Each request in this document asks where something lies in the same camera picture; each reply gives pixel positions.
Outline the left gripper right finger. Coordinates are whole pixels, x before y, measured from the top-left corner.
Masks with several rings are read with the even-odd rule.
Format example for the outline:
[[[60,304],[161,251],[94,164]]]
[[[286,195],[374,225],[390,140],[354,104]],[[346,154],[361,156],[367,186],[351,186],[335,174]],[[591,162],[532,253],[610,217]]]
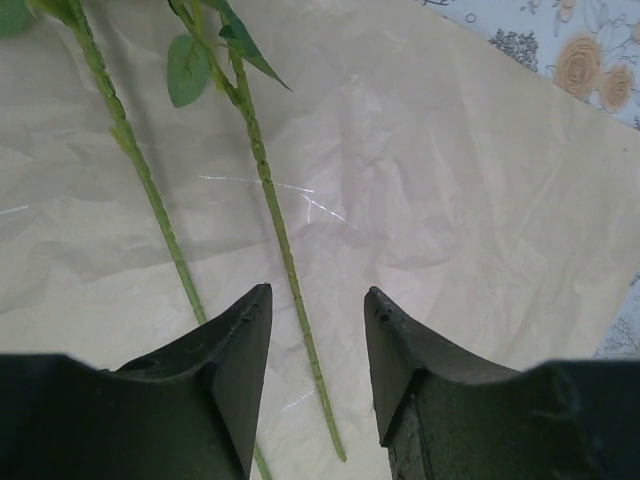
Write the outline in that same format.
[[[556,366],[485,360],[379,288],[364,316],[380,444],[395,479],[577,479],[572,384]]]

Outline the orange beige wrapping paper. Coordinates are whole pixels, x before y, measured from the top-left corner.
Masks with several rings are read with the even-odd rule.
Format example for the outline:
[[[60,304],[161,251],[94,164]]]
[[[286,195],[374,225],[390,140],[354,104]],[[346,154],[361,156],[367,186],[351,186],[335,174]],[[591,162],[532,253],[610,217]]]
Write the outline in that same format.
[[[91,29],[203,306],[274,291],[258,438],[277,479],[386,479],[363,321],[371,286],[523,369],[599,347],[639,266],[639,134],[420,1],[236,1],[282,87],[249,69],[334,415],[334,451],[244,122],[216,87],[175,108],[162,1]],[[192,309],[72,33],[1,43],[1,347],[117,368]]]

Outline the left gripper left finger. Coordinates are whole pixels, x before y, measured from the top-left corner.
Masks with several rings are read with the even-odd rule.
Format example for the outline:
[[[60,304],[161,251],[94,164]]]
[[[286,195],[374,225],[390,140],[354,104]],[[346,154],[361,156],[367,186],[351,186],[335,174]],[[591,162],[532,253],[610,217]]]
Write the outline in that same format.
[[[219,316],[107,373],[103,479],[247,479],[272,326],[257,284]]]

